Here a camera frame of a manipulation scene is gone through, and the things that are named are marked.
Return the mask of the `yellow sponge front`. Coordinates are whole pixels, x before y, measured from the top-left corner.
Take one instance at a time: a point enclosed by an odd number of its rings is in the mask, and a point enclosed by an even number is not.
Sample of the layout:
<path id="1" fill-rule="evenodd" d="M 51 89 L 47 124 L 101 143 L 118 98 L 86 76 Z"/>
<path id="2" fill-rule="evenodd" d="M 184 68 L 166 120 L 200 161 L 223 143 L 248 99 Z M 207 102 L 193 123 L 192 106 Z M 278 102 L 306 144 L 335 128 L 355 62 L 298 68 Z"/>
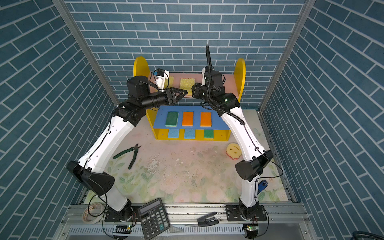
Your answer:
<path id="1" fill-rule="evenodd" d="M 174 77 L 170 76 L 169 77 L 169 85 L 168 85 L 168 87 L 169 88 L 173 87 L 173 83 L 174 83 Z"/>

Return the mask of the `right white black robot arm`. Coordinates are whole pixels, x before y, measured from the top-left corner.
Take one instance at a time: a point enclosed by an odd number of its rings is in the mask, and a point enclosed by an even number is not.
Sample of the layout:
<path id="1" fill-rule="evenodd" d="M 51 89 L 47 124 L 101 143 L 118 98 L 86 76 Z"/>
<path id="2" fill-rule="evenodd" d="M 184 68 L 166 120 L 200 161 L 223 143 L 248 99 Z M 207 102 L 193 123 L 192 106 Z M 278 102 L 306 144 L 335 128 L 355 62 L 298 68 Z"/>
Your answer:
<path id="1" fill-rule="evenodd" d="M 258 178 L 273 154 L 271 151 L 266 151 L 255 137 L 238 98 L 233 93 L 225 92 L 221 73 L 206 68 L 202 83 L 196 83 L 192 91 L 193 98 L 203 100 L 218 113 L 240 146 L 243 160 L 235 165 L 238 175 L 243 180 L 239 211 L 242 218 L 251 220 L 256 216 L 259 205 Z"/>

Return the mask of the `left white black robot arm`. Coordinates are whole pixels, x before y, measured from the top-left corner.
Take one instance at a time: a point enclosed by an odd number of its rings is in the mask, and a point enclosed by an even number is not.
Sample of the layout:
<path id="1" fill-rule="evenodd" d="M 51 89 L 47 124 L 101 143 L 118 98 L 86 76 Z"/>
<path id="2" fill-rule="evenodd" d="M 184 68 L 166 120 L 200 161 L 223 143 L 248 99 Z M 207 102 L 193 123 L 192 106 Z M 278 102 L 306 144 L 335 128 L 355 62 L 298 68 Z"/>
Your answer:
<path id="1" fill-rule="evenodd" d="M 105 172 L 113 153 L 123 139 L 138 125 L 147 110 L 178 103 L 186 90 L 167 88 L 150 92 L 157 85 L 146 76 L 135 76 L 127 81 L 129 97 L 113 110 L 110 123 L 94 145 L 78 160 L 67 164 L 68 171 L 88 190 L 102 199 L 110 212 L 121 222 L 130 221 L 132 203 L 116 187 L 115 178 Z"/>

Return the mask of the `pale yellow sponge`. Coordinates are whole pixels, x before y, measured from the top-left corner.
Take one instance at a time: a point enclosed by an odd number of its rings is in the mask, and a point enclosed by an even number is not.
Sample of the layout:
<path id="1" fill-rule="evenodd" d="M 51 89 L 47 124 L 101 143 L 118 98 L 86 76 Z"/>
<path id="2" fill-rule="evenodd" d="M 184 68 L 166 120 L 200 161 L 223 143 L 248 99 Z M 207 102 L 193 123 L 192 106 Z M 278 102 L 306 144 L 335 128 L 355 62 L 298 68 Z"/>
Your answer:
<path id="1" fill-rule="evenodd" d="M 211 112 L 201 112 L 200 126 L 201 128 L 210 128 L 212 126 Z"/>

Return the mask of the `orange sponge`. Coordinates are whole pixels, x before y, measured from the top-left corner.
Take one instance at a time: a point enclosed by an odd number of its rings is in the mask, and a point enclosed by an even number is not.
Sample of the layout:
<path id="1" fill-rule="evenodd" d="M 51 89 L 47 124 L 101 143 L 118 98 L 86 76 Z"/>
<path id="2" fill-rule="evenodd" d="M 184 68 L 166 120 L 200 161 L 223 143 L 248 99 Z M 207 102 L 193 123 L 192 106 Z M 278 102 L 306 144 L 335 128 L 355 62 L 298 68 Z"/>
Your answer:
<path id="1" fill-rule="evenodd" d="M 192 127 L 194 125 L 194 112 L 183 112 L 182 126 Z"/>

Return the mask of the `dark green scrub sponge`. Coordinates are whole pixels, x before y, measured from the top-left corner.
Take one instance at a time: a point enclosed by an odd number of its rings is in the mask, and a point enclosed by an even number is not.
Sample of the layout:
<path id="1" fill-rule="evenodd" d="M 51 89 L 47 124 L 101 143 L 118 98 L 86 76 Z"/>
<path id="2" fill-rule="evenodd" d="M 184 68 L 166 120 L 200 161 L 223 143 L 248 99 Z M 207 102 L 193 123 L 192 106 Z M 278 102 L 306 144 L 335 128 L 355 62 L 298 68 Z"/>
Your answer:
<path id="1" fill-rule="evenodd" d="M 176 127 L 178 125 L 179 112 L 168 112 L 166 117 L 166 127 Z"/>

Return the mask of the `bright green sponge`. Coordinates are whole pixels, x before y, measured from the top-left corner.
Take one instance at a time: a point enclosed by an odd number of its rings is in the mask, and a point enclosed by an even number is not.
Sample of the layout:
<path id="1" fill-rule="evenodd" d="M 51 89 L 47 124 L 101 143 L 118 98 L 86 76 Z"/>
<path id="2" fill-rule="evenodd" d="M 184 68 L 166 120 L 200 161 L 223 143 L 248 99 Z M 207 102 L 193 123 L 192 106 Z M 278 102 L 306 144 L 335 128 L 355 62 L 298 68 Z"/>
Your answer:
<path id="1" fill-rule="evenodd" d="M 205 139 L 213 139 L 214 138 L 214 130 L 204 130 L 204 138 Z"/>

